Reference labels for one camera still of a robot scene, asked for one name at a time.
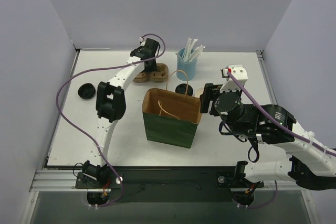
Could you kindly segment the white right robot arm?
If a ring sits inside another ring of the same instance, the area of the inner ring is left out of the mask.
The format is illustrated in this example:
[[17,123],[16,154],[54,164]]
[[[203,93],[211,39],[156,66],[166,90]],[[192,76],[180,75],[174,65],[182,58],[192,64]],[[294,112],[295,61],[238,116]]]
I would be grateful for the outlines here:
[[[305,131],[283,107],[243,104],[241,91],[221,93],[220,88],[218,84],[205,84],[200,112],[219,116],[221,135],[249,142],[250,149],[256,152],[255,159],[237,162],[233,172],[236,185],[282,180],[309,190],[335,189],[335,150],[318,143],[314,134]],[[285,158],[261,162],[261,144],[283,149]]]

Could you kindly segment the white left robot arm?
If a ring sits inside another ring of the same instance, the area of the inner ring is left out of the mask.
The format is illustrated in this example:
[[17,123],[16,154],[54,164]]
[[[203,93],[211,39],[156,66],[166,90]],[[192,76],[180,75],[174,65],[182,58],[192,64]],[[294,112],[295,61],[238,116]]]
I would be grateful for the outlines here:
[[96,111],[98,126],[94,136],[95,142],[91,149],[89,160],[82,167],[82,173],[88,177],[88,182],[95,188],[100,188],[108,180],[107,152],[111,136],[117,122],[126,111],[125,90],[133,79],[145,70],[156,70],[155,57],[158,55],[158,41],[143,39],[140,46],[131,51],[126,62],[107,82],[100,82],[97,88]]

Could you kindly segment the green paper bag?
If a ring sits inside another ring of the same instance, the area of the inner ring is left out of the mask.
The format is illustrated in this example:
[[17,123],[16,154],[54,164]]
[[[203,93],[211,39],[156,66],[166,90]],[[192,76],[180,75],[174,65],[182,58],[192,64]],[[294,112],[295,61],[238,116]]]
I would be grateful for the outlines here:
[[201,121],[199,98],[165,88],[149,89],[142,102],[146,138],[149,141],[191,148]]

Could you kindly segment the black plastic cup lid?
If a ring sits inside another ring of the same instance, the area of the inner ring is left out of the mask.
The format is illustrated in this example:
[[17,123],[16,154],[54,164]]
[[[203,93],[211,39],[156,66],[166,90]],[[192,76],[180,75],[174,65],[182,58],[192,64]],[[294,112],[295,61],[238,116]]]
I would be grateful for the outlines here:
[[177,85],[175,88],[175,92],[185,92],[185,94],[187,94],[188,90],[191,90],[194,93],[193,88],[189,84],[186,84],[186,83],[181,83]]

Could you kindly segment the single brown paper cup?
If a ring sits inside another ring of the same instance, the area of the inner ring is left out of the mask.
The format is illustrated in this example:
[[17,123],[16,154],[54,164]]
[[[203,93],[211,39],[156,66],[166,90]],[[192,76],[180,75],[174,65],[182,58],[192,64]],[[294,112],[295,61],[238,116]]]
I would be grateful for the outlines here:
[[[176,92],[176,93],[185,95],[185,92]],[[191,90],[188,90],[188,92],[187,92],[186,95],[189,95],[189,96],[192,97],[193,96],[193,92]]]

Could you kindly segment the brown paper cup stack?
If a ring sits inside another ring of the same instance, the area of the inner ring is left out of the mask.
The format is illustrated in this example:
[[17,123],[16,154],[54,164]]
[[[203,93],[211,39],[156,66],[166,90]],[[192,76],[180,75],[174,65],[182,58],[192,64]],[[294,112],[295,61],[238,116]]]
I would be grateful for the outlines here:
[[200,87],[195,91],[195,97],[199,98],[204,92],[204,88]]

